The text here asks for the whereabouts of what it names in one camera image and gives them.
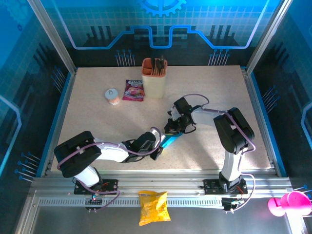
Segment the cream utensil holder orange rim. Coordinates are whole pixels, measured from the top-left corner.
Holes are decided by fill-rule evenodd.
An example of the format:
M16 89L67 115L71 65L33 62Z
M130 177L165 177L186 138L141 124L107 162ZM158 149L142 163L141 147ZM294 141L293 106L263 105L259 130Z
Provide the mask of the cream utensil holder orange rim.
M167 60L164 60L164 68L161 73L156 66L152 71L151 58L145 58L141 66L141 74L145 96L147 98L163 98L165 94Z

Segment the purple snack pouch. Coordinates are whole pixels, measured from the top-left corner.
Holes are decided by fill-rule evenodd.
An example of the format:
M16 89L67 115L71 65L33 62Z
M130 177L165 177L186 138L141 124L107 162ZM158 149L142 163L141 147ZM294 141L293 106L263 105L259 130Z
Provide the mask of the purple snack pouch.
M126 80L125 91L122 100L144 101L145 93L142 80Z

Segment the small pull-tab can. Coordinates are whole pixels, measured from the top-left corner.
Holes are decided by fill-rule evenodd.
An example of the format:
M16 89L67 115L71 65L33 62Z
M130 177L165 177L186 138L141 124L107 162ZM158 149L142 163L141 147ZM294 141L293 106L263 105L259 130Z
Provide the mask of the small pull-tab can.
M117 105L120 102L120 97L116 89L108 89L105 92L105 98L112 105Z

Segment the yellow chip bag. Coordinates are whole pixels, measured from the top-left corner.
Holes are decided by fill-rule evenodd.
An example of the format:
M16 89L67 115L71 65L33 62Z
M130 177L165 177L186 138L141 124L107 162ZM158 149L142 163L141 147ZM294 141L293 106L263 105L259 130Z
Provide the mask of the yellow chip bag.
M171 221L167 208L167 195L168 192L138 192L141 207L139 226L153 222Z

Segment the small black controller board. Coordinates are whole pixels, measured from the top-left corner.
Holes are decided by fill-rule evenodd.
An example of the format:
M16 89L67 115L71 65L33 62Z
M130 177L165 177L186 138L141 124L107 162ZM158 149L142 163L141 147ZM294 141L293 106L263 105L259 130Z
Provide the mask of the small black controller board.
M243 198L238 199L238 198L223 197L221 199L223 210L225 212L231 212L231 213L233 213L234 210L240 207L244 202L245 200Z
M88 213L96 213L102 207L103 200L96 195L91 195L90 199L85 200L85 209Z

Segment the pink plastic object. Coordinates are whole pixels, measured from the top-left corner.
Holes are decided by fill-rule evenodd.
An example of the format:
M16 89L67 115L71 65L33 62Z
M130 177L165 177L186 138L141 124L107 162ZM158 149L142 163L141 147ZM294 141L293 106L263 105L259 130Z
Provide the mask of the pink plastic object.
M300 191L292 191L281 198L270 198L268 209L274 216L281 217L286 213L296 216L306 216L312 212L312 203L309 197Z

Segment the aluminium table edge rail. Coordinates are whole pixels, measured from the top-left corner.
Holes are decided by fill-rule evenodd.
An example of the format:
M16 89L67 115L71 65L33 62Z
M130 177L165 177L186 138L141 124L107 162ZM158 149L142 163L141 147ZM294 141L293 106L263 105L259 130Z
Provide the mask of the aluminium table edge rail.
M218 170L120 170L101 171L103 179L118 180L118 189L122 196L135 196L141 190L155 192L167 191L169 196L201 196L203 180L217 179ZM254 198L282 196L292 190L287 177L278 177L273 169L246 171L244 179L249 190L254 191ZM61 173L50 172L46 177L33 180L30 194L57 197L73 196L74 184L71 178L64 178Z

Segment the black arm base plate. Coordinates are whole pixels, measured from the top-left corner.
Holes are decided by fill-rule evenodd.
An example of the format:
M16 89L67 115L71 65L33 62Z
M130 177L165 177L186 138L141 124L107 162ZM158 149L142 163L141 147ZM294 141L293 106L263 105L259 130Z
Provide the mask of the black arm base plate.
M205 179L203 189L205 195L246 195L248 193L246 181L242 178L230 184L221 179Z
M118 180L116 179L103 179L97 184L91 186L89 189L98 192L110 192L118 189ZM94 192L90 192L85 189L79 181L75 182L74 194L75 195L91 195Z

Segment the aluminium side rail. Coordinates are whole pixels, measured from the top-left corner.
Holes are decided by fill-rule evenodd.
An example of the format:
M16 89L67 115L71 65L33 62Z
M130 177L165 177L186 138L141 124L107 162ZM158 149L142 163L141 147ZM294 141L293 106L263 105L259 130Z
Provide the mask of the aluminium side rail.
M264 102L255 80L254 74L248 74L246 67L240 67L242 71L243 78L246 83L247 91L250 96L250 100L253 106L253 111L257 120L257 124L261 133L266 152L268 154L269 161L272 162L275 174L278 177L287 177L285 166L282 161L278 145L276 143L275 136L269 121L268 114L265 109Z
M77 71L75 71L73 75L69 74L65 81L65 85L58 102L58 106L52 121L48 138L43 149L36 177L45 177L46 171L48 170L49 162L50 160L53 160L54 148L57 146L59 140L76 74Z

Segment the aluminium frame post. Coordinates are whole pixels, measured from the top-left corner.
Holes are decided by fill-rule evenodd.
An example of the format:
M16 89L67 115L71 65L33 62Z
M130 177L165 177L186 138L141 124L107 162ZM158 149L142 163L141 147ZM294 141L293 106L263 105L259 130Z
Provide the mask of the aluminium frame post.
M277 6L273 16L271 17L266 29L258 45L256 46L247 66L246 66L246 75L250 75L254 68L256 67L257 63L261 59L261 56L265 52L267 46L269 45L271 39L277 32L278 27L280 26L285 14L287 13L290 5L292 4L293 0L280 0L279 5Z
M43 7L41 1L40 0L27 0L27 2L29 3L37 19L39 20L42 27L44 28L48 38L52 42L53 46L55 47L57 53L59 54L66 68L68 69L69 73L71 75L75 75L76 67L63 41L61 40L61 37L58 34L53 22L51 21L47 11Z

